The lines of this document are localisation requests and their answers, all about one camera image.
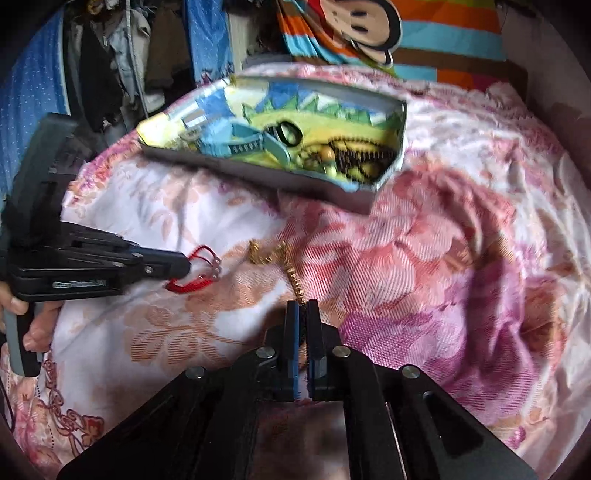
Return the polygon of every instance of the monkey cartoon print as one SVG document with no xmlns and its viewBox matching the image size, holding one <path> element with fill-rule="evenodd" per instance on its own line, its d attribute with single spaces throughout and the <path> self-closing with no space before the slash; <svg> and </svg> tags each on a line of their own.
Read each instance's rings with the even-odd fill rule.
<svg viewBox="0 0 591 480">
<path fill-rule="evenodd" d="M 402 20 L 390 0 L 307 0 L 323 26 L 385 67 L 402 39 Z"/>
</svg>

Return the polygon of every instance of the floral blanket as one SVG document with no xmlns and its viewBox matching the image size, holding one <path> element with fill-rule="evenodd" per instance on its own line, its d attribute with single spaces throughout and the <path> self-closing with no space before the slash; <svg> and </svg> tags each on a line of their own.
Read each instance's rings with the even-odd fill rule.
<svg viewBox="0 0 591 480">
<path fill-rule="evenodd" d="M 382 365 L 420 366 L 547 479 L 591 418 L 591 194 L 568 154 L 508 85 L 468 93 L 359 67 L 256 72 L 406 99 L 403 171 L 361 216 L 151 163 L 133 134 L 105 151 L 64 218 L 150 248 L 206 244 L 223 274 L 192 294 L 146 281 L 67 302 L 38 379 L 12 374 L 5 346 L 28 457 L 54 478 L 186 366 L 219 368 L 259 344 L 293 294 L 278 266 L 248 262 L 255 238 L 287 242 L 307 297 L 345 344 Z M 253 478 L 346 478 L 342 415 L 306 409 L 269 413 Z"/>
</svg>

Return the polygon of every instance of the black ring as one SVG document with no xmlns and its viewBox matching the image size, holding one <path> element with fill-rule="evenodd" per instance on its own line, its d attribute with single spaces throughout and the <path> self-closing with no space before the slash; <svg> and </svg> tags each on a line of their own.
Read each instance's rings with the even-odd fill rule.
<svg viewBox="0 0 591 480">
<path fill-rule="evenodd" d="M 290 142 L 289 139 L 285 136 L 285 132 L 283 131 L 285 128 L 289 133 L 293 134 L 295 140 Z M 276 125 L 269 125 L 265 127 L 265 132 L 275 137 L 281 143 L 288 147 L 297 147 L 304 138 L 304 134 L 298 128 L 296 124 L 293 124 L 287 120 L 282 120 Z"/>
</svg>

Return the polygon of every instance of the metal screw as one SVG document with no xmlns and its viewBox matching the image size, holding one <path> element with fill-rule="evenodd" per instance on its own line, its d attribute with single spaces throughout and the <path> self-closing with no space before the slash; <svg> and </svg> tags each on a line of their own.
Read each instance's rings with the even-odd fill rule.
<svg viewBox="0 0 591 480">
<path fill-rule="evenodd" d="M 275 349 L 272 346 L 262 346 L 256 350 L 258 358 L 273 358 Z"/>
<path fill-rule="evenodd" d="M 406 378 L 418 378 L 418 376 L 421 374 L 420 370 L 415 367 L 414 365 L 407 365 L 406 367 L 404 367 L 402 369 L 402 374 L 406 377 Z"/>
<path fill-rule="evenodd" d="M 351 350 L 348 346 L 337 345 L 333 348 L 333 355 L 339 358 L 347 358 L 351 354 Z"/>
<path fill-rule="evenodd" d="M 189 367 L 185 370 L 185 375 L 191 380 L 199 380 L 205 375 L 205 369 L 203 367 Z"/>
</svg>

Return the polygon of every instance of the red string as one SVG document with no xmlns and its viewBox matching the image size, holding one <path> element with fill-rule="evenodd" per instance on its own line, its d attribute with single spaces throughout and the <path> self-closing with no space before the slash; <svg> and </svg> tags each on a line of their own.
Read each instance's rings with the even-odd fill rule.
<svg viewBox="0 0 591 480">
<path fill-rule="evenodd" d="M 209 253 L 211 253 L 211 255 L 213 257 L 213 261 L 208 260 L 207 258 L 201 257 L 200 255 L 198 255 L 198 253 L 202 250 L 207 250 Z M 217 275 L 220 272 L 220 265 L 222 262 L 217 257 L 215 252 L 211 248 L 209 248 L 207 245 L 201 245 L 200 247 L 197 247 L 191 253 L 191 255 L 188 256 L 189 260 L 195 260 L 196 258 L 198 258 L 199 260 L 203 260 L 204 262 L 207 262 L 209 264 L 211 272 L 208 275 L 200 275 L 195 280 L 191 280 L 189 283 L 187 283 L 185 285 L 178 285 L 177 284 L 178 278 L 173 278 L 171 281 L 169 281 L 166 284 L 166 289 L 168 291 L 173 291 L 173 292 L 179 293 L 179 294 L 191 293 L 192 291 L 201 290 L 202 288 L 205 288 L 208 285 L 211 285 L 212 283 L 217 281 Z"/>
</svg>

